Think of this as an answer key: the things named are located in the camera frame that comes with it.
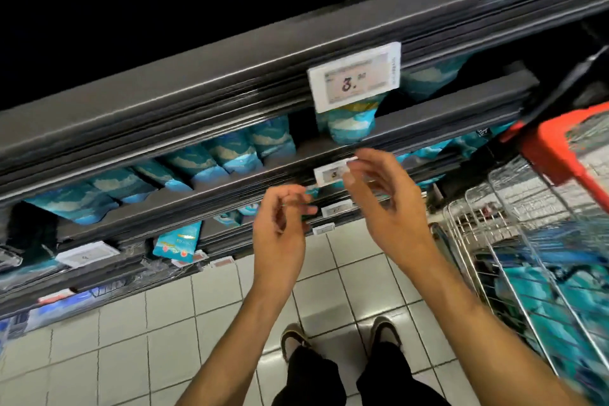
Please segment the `tiled floor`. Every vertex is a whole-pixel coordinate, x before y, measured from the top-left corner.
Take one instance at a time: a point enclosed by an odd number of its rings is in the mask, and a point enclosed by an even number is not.
[[[248,256],[12,341],[0,365],[0,406],[173,405],[252,279]],[[246,406],[270,406],[284,387],[279,336],[289,323],[300,323],[316,350],[339,365],[347,404],[361,404],[355,382],[380,314],[398,327],[416,379],[454,406],[479,404],[433,314],[358,221],[308,237],[302,272],[271,331]]]

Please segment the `hand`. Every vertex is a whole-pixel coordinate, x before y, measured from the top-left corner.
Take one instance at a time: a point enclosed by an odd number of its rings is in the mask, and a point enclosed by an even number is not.
[[[263,298],[276,299],[283,308],[296,284],[305,259],[302,215],[314,215],[316,206],[306,188],[283,185],[264,194],[254,221],[254,283]]]
[[[359,149],[355,155],[357,160],[348,163],[350,172],[343,175],[343,182],[361,208],[372,239],[398,265],[407,266],[421,253],[436,250],[421,190],[395,156],[370,148]],[[391,196],[388,210],[371,188]]]

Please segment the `left hand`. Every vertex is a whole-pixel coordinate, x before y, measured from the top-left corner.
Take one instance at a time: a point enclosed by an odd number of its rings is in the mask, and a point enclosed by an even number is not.
[[[263,298],[283,308],[296,284],[305,259],[302,215],[314,215],[316,206],[300,185],[271,187],[266,191],[254,221],[254,283]]]

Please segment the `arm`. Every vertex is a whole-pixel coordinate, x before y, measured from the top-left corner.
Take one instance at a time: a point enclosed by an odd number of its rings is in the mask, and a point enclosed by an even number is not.
[[[298,185],[268,189],[254,222],[254,282],[232,324],[176,406],[242,405],[270,330],[305,259],[301,215],[316,207]]]
[[[360,205],[372,238],[410,278],[487,406],[585,405],[548,365],[498,320],[436,248],[419,187],[395,158],[362,149],[349,163],[345,187]],[[366,175],[375,181],[367,184]],[[370,190],[392,196],[384,210]]]

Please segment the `sneaker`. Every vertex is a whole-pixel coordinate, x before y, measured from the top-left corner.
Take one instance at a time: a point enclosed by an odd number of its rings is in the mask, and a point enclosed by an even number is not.
[[[375,322],[372,324],[372,330],[370,331],[370,346],[374,347],[375,344],[380,342],[390,342],[401,348],[402,341],[398,334],[398,330],[395,328],[389,318],[377,317]]]
[[[289,324],[281,335],[281,353],[285,362],[289,362],[290,357],[298,347],[311,348],[309,339],[307,339],[303,330],[296,323]]]

